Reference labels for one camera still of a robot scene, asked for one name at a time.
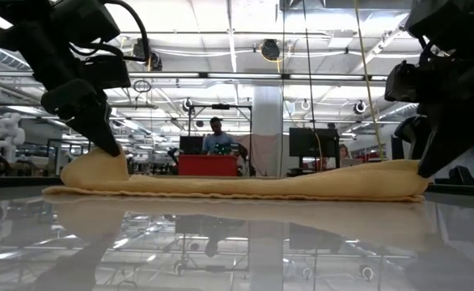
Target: red box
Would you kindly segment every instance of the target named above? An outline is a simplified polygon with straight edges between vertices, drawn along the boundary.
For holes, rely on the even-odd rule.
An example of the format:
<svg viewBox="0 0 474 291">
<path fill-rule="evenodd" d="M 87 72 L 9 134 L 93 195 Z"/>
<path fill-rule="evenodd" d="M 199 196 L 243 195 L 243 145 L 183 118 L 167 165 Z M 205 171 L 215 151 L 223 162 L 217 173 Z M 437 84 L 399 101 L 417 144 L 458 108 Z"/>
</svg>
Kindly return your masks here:
<svg viewBox="0 0 474 291">
<path fill-rule="evenodd" d="M 237 158 L 226 155 L 179 156 L 180 175 L 237 176 Z"/>
</svg>

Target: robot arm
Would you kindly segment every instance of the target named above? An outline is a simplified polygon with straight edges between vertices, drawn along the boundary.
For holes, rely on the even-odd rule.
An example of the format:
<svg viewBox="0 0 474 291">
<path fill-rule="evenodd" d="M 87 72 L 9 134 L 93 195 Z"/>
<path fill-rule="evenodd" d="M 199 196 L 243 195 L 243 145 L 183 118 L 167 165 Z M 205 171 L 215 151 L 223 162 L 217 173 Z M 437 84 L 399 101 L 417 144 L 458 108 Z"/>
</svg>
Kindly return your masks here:
<svg viewBox="0 0 474 291">
<path fill-rule="evenodd" d="M 393 69 L 385 99 L 419 104 L 419 118 L 406 120 L 396 136 L 417 147 L 412 158 L 427 178 L 474 145 L 474 0 L 420 1 L 406 29 L 423 52 L 417 65 Z"/>
<path fill-rule="evenodd" d="M 135 18 L 144 57 L 124 56 L 105 44 L 120 34 L 106 3 L 123 6 Z M 131 6 L 121 0 L 0 0 L 0 17 L 13 25 L 0 28 L 0 48 L 19 51 L 31 66 L 34 79 L 47 89 L 41 97 L 43 108 L 117 156 L 104 89 L 131 85 L 125 61 L 150 60 L 146 29 Z M 93 51 L 82 53 L 74 46 Z M 98 50 L 112 54 L 93 56 Z M 72 51 L 88 58 L 81 60 Z"/>
</svg>

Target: ceiling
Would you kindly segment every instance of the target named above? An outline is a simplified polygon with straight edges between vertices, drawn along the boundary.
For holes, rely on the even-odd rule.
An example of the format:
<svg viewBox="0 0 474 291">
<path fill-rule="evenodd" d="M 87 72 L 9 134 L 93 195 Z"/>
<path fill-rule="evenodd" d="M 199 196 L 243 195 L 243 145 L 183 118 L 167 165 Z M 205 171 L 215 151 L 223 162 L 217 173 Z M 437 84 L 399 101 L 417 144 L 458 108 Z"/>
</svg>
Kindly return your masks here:
<svg viewBox="0 0 474 291">
<path fill-rule="evenodd" d="M 285 9 L 278 0 L 126 2 L 138 12 L 145 24 L 150 45 L 162 59 L 163 72 L 307 74 L 310 66 L 312 74 L 365 74 L 358 23 L 353 6 L 348 2 L 307 0 L 305 17 L 300 1 L 291 1 L 290 9 Z M 358 16 L 368 74 L 387 75 L 401 61 L 417 60 L 420 52 L 418 41 L 400 30 L 411 2 L 359 1 Z M 110 44 L 129 52 L 140 37 L 138 26 L 123 8 L 113 5 L 107 7 L 121 30 L 121 34 Z M 8 26 L 0 19 L 0 27 Z M 283 61 L 266 61 L 261 56 L 259 48 L 264 39 L 277 41 Z M 8 53 L 23 60 L 18 53 Z M 128 68 L 132 72 L 146 70 L 135 62 L 129 63 Z M 13 68 L 0 62 L 0 70 L 12 71 Z M 0 85 L 5 89 L 4 95 L 0 95 L 0 102 L 39 103 L 44 93 L 40 84 L 32 78 L 12 78 L 7 75 L 0 76 Z M 148 120 L 134 122 L 164 136 L 180 135 L 180 127 L 187 127 L 187 122 L 181 120 L 186 117 L 181 108 L 187 98 L 195 104 L 249 105 L 254 98 L 253 87 L 264 85 L 265 82 L 253 79 L 132 78 L 133 83 L 139 80 L 152 85 L 153 89 L 147 93 L 138 93 L 133 88 L 107 90 L 108 102 L 126 105 L 126 108 L 116 109 L 117 116 L 145 117 Z M 303 125 L 312 119 L 311 109 L 302 107 L 304 102 L 310 102 L 311 96 L 317 120 L 370 118 L 368 110 L 364 115 L 355 115 L 352 110 L 359 100 L 368 103 L 368 90 L 364 82 L 315 82 L 310 87 L 307 82 L 288 80 L 273 85 L 281 88 L 282 83 L 283 98 L 289 111 L 285 110 L 284 114 L 285 131 L 293 126 L 293 120 L 297 125 Z M 406 111 L 387 114 L 394 113 L 403 104 L 388 103 L 380 98 L 384 94 L 383 82 L 373 82 L 370 93 L 375 111 L 385 120 L 401 120 L 400 114 Z M 155 104 L 158 109 L 142 108 L 146 103 Z M 36 113 L 25 111 L 24 114 Z M 207 108 L 198 118 L 208 120 L 212 116 L 235 119 L 234 122 L 224 124 L 226 131 L 249 130 L 245 116 L 236 110 Z M 169 119 L 173 117 L 179 117 L 181 126 L 170 122 Z M 325 126 L 325 123 L 319 123 L 318 126 Z M 350 127 L 343 124 L 340 129 L 345 131 Z"/>
</svg>

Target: white statue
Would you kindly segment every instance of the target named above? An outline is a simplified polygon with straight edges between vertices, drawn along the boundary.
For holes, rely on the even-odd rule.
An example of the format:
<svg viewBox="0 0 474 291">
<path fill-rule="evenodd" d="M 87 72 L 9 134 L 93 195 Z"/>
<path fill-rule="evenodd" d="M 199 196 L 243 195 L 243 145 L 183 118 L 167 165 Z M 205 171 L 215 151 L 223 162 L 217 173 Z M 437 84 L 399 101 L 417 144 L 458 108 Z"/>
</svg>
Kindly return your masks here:
<svg viewBox="0 0 474 291">
<path fill-rule="evenodd" d="M 0 150 L 8 162 L 16 162 L 16 146 L 25 142 L 25 131 L 19 127 L 19 113 L 5 113 L 0 119 Z"/>
</svg>

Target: beige fabric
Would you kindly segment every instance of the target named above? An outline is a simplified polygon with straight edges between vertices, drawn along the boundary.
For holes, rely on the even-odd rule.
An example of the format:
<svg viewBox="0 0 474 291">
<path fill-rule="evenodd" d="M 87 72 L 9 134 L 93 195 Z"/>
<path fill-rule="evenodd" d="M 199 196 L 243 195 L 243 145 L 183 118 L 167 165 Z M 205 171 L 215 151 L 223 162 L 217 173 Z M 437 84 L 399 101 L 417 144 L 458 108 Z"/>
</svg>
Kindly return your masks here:
<svg viewBox="0 0 474 291">
<path fill-rule="evenodd" d="M 279 180 L 160 179 L 129 177 L 125 157 L 102 150 L 76 158 L 61 173 L 66 187 L 45 194 L 204 197 L 241 199 L 421 201 L 428 180 L 417 175 L 417 161 L 390 161 Z"/>
<path fill-rule="evenodd" d="M 430 235 L 423 204 L 77 195 L 47 195 L 44 199 L 55 204 L 57 219 L 63 227 L 87 241 L 117 234 L 124 213 L 131 212 L 293 222 L 347 238 L 412 251 L 424 251 L 442 243 Z"/>
</svg>

